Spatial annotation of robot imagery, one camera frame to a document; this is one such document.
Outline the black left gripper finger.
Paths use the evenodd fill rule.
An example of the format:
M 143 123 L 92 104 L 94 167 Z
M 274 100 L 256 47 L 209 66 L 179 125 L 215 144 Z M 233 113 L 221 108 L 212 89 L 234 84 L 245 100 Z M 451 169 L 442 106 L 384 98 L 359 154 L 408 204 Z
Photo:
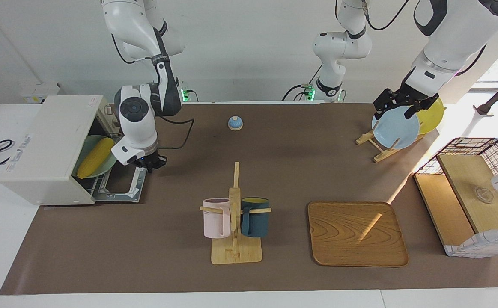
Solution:
M 380 120 L 386 111 L 397 107 L 397 102 L 394 97 L 395 93 L 391 89 L 384 89 L 374 100 L 374 119 Z
M 405 119 L 410 119 L 415 113 L 418 113 L 421 110 L 428 110 L 438 98 L 439 96 L 431 96 L 424 100 L 415 101 L 415 103 L 405 111 Z

